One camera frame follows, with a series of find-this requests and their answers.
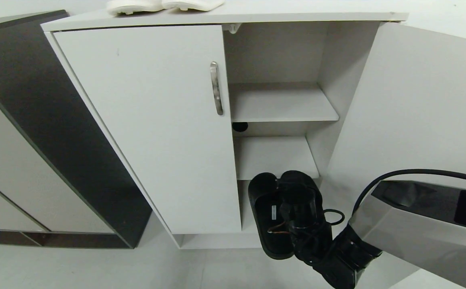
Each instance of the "cabinet shelf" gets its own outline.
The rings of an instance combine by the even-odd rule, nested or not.
[[[234,139],[237,179],[250,180],[262,172],[277,177],[298,170],[318,179],[319,172],[304,136],[238,137]]]
[[[336,121],[338,114],[311,82],[229,84],[233,122]]]

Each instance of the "metal handle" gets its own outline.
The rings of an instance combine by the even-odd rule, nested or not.
[[[215,108],[217,109],[218,115],[223,115],[224,110],[222,110],[221,90],[219,89],[219,68],[217,66],[217,62],[213,61],[210,64],[210,73],[211,87],[213,89],[213,99],[215,100]]]

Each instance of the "black slipper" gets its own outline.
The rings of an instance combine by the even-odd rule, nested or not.
[[[262,248],[270,258],[282,260],[294,255],[294,246],[290,234],[271,234],[268,232],[270,228],[284,222],[283,217],[279,214],[281,199],[276,189],[276,176],[271,173],[261,173],[253,178],[247,190]],[[282,225],[275,228],[274,231],[286,231],[286,227]]]
[[[304,172],[299,171],[286,171],[281,175],[281,178],[278,181],[282,183],[303,183],[308,188],[315,191],[315,207],[318,212],[323,211],[323,196],[321,195],[319,188],[312,177],[305,174]]]

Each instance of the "floor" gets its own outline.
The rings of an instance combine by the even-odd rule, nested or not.
[[[373,262],[356,289],[388,289],[416,267],[390,255]],[[461,289],[418,271],[392,289]],[[137,249],[56,249],[0,245],[0,289],[330,289],[296,258],[261,249],[178,250],[153,215]]]

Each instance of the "cable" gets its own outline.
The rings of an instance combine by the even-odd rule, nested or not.
[[[343,212],[340,212],[339,210],[325,209],[325,210],[323,210],[323,212],[325,212],[325,213],[337,213],[337,214],[340,215],[340,217],[341,217],[340,220],[330,223],[331,226],[336,226],[338,224],[341,224],[343,222],[343,220],[345,220],[345,215],[343,214]]]
[[[362,191],[362,193],[356,200],[356,203],[354,204],[353,215],[354,213],[356,213],[356,210],[358,210],[358,208],[362,204],[362,201],[363,199],[365,199],[365,196],[369,193],[372,187],[374,187],[377,183],[391,176],[406,175],[406,174],[442,175],[442,176],[450,176],[450,177],[455,177],[457,179],[466,180],[466,174],[464,173],[457,173],[457,172],[444,171],[444,170],[408,169],[408,170],[398,170],[398,171],[389,172],[389,173],[379,176],[377,179],[372,181],[367,187],[365,187],[365,189]]]

